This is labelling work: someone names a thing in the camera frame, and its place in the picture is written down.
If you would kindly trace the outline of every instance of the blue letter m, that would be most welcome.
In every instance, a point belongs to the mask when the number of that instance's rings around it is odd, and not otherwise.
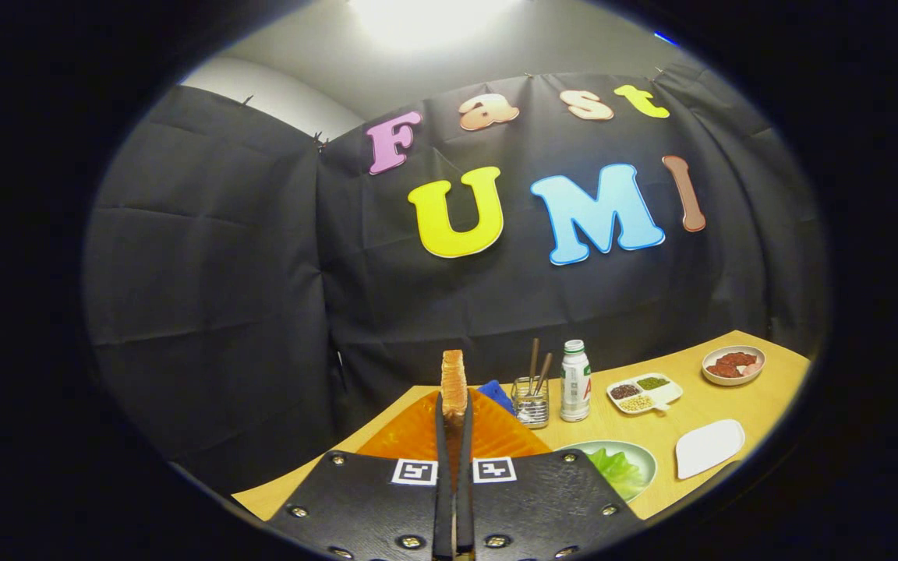
[[[612,237],[619,219],[622,249],[649,248],[663,242],[663,230],[653,223],[646,203],[635,184],[635,168],[611,164],[598,175],[598,199],[592,199],[566,175],[553,175],[534,182],[534,195],[546,203],[557,248],[550,252],[554,265],[569,265],[588,259],[587,244],[574,230],[577,224],[602,253],[612,251]]]

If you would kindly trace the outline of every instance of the ceiling light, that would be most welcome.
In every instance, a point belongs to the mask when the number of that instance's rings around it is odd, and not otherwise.
[[[367,33],[379,45],[411,53],[475,39],[521,0],[349,0]]]

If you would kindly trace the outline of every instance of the blue sponge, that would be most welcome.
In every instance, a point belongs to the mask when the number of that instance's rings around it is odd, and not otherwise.
[[[505,408],[511,415],[514,415],[511,398],[505,393],[505,390],[503,390],[501,384],[498,383],[498,380],[491,380],[488,383],[485,383],[484,386],[478,387],[477,391],[483,393],[486,397],[493,399],[496,404],[501,405],[502,408]]]

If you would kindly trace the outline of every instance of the white divided dish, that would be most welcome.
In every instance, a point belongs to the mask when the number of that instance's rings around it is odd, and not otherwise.
[[[733,419],[713,422],[678,438],[677,478],[688,479],[727,461],[744,447],[744,427]]]
[[[661,387],[653,388],[653,390],[644,390],[644,388],[640,387],[638,384],[639,380],[642,379],[665,379],[668,383],[663,384]],[[616,399],[612,397],[612,390],[617,386],[623,386],[624,384],[628,384],[629,386],[633,386],[639,390],[638,394],[631,395],[630,397],[623,397],[621,399]],[[651,409],[659,409],[660,411],[667,411],[667,404],[681,395],[684,394],[684,390],[681,389],[681,386],[678,386],[674,380],[669,379],[669,377],[664,376],[659,372],[651,372],[649,374],[642,374],[642,376],[631,377],[631,379],[624,379],[617,381],[616,383],[609,384],[609,387],[605,388],[605,394],[608,395],[609,399],[612,401],[612,404],[619,408],[619,411],[627,413],[627,415],[639,415],[639,413],[644,413],[647,411],[651,411]],[[634,397],[639,397],[639,395],[646,395],[651,398],[653,401],[653,405],[649,406],[649,408],[638,409],[638,411],[633,411],[633,409],[627,409],[624,407],[624,402],[628,399],[633,399]]]

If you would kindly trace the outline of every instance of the table surface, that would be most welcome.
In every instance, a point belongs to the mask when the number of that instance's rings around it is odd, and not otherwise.
[[[702,359],[717,348],[735,344],[747,344],[764,351],[766,362],[762,373],[742,386],[716,386],[702,376]],[[591,358],[591,349],[587,349]],[[698,429],[720,419],[737,419],[744,426],[744,447],[734,460],[745,458],[760,444],[764,437],[784,415],[802,384],[809,360],[788,351],[777,344],[753,337],[742,331],[731,331],[722,337],[696,345],[672,355],[660,356],[619,369],[592,372],[591,413],[580,422],[564,422],[560,419],[560,380],[550,379],[550,423],[534,433],[553,450],[569,444],[588,440],[623,440],[641,445],[656,458],[656,477],[646,490],[630,504],[639,518],[649,518],[667,508],[689,492],[706,482],[727,462],[689,477],[677,479],[677,461],[674,445],[686,432]],[[606,387],[614,381],[630,379],[650,372],[660,372],[670,377],[684,390],[676,401],[670,402],[667,412],[652,409],[639,415],[626,415],[612,404],[606,395]],[[502,383],[505,391],[511,391],[510,383]],[[402,412],[420,397],[438,386],[414,386],[341,443],[335,450],[357,451],[394,416]],[[234,494],[245,508],[263,520],[268,520],[296,490],[300,482],[320,460],[314,458],[303,466],[272,482]]]

